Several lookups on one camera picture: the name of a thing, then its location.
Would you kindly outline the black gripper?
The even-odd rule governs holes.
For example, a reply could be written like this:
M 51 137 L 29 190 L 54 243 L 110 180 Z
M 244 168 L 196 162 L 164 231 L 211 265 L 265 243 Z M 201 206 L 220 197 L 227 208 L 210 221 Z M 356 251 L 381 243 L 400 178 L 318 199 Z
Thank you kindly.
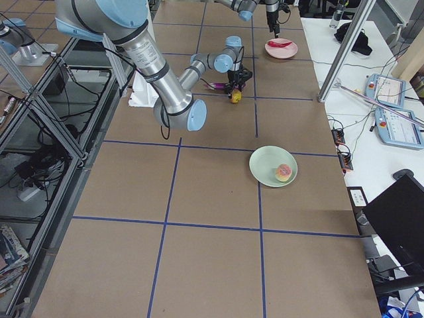
M 266 6 L 266 19 L 269 27 L 272 27 L 272 31 L 275 37 L 279 37 L 279 11 L 280 1 L 279 0 L 265 0 Z
M 227 72 L 228 82 L 225 85 L 225 93 L 228 98 L 233 96 L 233 89 L 243 91 L 246 87 L 246 82 L 252 77 L 252 72 L 241 66 L 238 70 L 229 70 Z

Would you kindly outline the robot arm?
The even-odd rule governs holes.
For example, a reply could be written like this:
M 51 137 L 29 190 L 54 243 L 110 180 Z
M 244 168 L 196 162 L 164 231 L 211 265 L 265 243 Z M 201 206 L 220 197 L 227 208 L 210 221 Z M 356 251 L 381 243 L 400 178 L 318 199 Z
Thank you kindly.
M 236 12 L 243 21 L 249 21 L 259 5 L 265 5 L 266 20 L 269 31 L 277 38 L 280 35 L 279 12 L 283 9 L 284 1 L 278 0 L 217 0 L 218 3 Z
M 140 70 L 144 80 L 159 95 L 154 116 L 164 127 L 198 131 L 207 117 L 204 101 L 195 99 L 192 87 L 207 70 L 228 75 L 225 93 L 241 91 L 252 72 L 242 64 L 244 46 L 239 36 L 230 36 L 218 53 L 195 54 L 181 77 L 170 69 L 148 31 L 146 1 L 57 1 L 56 26 L 64 34 L 101 42 L 108 36 Z

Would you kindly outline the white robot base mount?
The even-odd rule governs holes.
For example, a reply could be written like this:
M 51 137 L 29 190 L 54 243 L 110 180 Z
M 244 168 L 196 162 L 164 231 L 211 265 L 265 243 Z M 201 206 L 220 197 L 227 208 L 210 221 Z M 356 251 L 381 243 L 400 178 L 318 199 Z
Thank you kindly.
M 129 106 L 153 108 L 157 99 L 158 94 L 154 88 L 139 73 L 136 73 L 132 83 Z

